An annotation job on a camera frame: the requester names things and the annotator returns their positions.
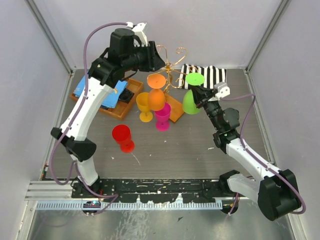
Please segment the orange plastic wine glass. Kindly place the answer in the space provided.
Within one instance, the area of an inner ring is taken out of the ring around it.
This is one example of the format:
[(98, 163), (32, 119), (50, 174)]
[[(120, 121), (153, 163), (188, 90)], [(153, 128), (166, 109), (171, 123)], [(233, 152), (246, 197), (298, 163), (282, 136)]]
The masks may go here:
[(166, 78), (160, 73), (150, 74), (147, 77), (147, 84), (151, 88), (148, 94), (148, 106), (152, 111), (160, 111), (165, 106), (165, 95), (162, 87), (166, 84)]

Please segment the gold wire glass rack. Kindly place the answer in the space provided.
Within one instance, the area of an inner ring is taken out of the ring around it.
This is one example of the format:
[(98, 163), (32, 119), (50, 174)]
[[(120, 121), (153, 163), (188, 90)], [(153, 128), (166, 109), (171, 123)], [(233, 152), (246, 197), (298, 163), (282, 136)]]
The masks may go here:
[(164, 75), (166, 78), (165, 86), (164, 86), (164, 96), (166, 103), (168, 103), (171, 107), (171, 112), (170, 112), (170, 117), (169, 119), (173, 122), (176, 123), (181, 116), (185, 113), (183, 110), (183, 104), (176, 100), (174, 97), (172, 97), (169, 93), (171, 89), (182, 89), (183, 85), (185, 84), (185, 80), (182, 77), (179, 77), (175, 80), (176, 83), (178, 83), (177, 86), (173, 85), (173, 74), (172, 72), (178, 73), (179, 75), (186, 76), (187, 73), (184, 73), (182, 71), (178, 71), (175, 69), (175, 66), (179, 64), (182, 60), (184, 60), (188, 54), (188, 50), (184, 47), (178, 47), (175, 50), (175, 53), (178, 55), (182, 55), (182, 57), (176, 61), (175, 63), (169, 62), (168, 59), (168, 51), (167, 48), (164, 45), (158, 44), (156, 46), (157, 52), (160, 54), (161, 49), (164, 49), (165, 52), (165, 66), (161, 68), (157, 73)]

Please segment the red plastic wine glass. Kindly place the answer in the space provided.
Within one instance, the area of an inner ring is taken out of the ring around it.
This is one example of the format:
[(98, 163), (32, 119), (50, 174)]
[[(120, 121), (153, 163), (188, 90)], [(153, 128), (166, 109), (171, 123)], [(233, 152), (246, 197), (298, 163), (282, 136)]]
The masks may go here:
[(119, 144), (120, 150), (124, 153), (131, 153), (135, 148), (132, 140), (131, 130), (125, 124), (115, 126), (111, 132), (112, 138)]

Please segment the green plastic wine glass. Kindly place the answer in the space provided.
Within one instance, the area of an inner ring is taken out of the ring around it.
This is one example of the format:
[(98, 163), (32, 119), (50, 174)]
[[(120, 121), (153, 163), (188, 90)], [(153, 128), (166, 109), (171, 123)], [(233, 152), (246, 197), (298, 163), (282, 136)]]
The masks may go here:
[[(184, 83), (187, 87), (200, 87), (205, 82), (205, 77), (197, 72), (192, 72), (186, 75)], [(196, 107), (194, 102), (193, 92), (191, 89), (183, 97), (182, 109), (188, 115), (196, 115), (200, 109)]]

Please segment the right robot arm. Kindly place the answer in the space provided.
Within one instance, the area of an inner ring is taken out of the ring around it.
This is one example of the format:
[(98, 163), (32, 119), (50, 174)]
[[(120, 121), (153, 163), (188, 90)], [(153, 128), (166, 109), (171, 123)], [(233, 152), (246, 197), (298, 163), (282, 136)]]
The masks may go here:
[(256, 153), (244, 140), (239, 111), (222, 109), (220, 100), (228, 101), (230, 89), (227, 84), (213, 89), (191, 87), (196, 108), (203, 108), (216, 132), (213, 141), (217, 148), (240, 163), (252, 176), (249, 179), (232, 170), (219, 177), (219, 191), (225, 197), (234, 193), (243, 195), (257, 203), (262, 214), (274, 221), (287, 214), (301, 215), (307, 207), (299, 193), (295, 174), (281, 170)]

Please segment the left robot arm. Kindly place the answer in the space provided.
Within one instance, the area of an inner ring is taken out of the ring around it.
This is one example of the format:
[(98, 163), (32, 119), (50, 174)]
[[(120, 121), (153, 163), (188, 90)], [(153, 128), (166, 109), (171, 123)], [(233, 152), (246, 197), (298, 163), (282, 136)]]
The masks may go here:
[(60, 127), (50, 132), (74, 160), (83, 183), (82, 192), (88, 198), (100, 193), (93, 160), (97, 145), (87, 138), (87, 133), (103, 100), (115, 91), (118, 81), (127, 80), (126, 72), (155, 72), (165, 66), (155, 42), (147, 39), (145, 27), (142, 22), (111, 33), (109, 46), (90, 67), (84, 68), (85, 87), (72, 112)]

